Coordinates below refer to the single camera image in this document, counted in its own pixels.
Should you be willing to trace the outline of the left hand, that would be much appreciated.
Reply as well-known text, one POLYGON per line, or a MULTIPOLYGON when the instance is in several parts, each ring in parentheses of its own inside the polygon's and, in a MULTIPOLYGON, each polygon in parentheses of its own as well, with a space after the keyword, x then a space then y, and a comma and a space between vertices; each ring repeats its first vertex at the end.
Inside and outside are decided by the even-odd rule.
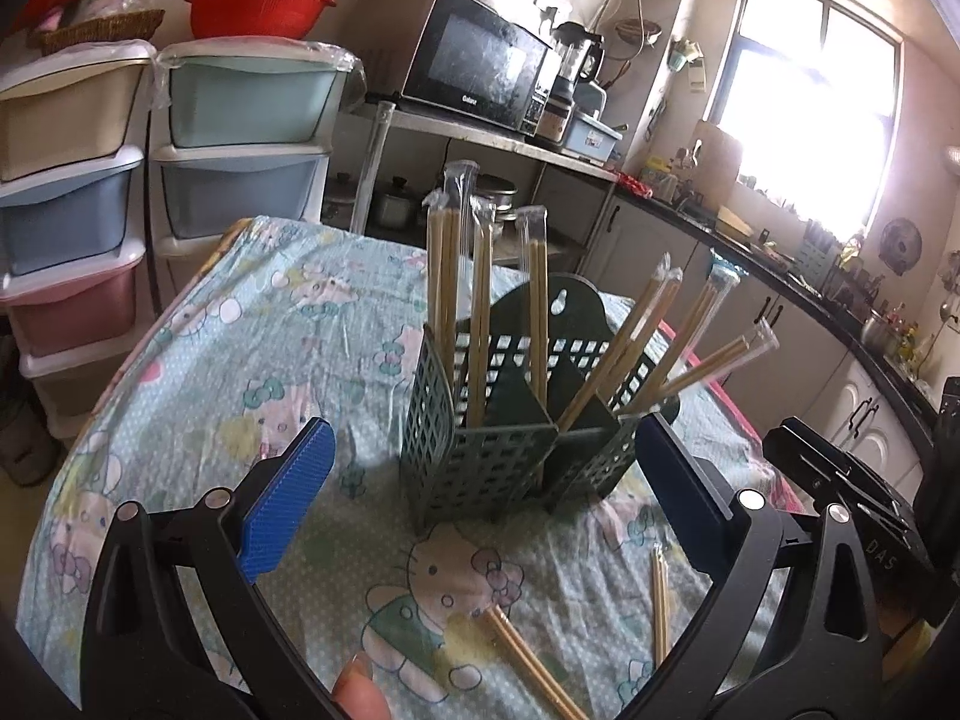
POLYGON ((352 720, 391 720, 391 707, 376 686, 371 660, 357 653, 338 675, 332 697, 352 720))

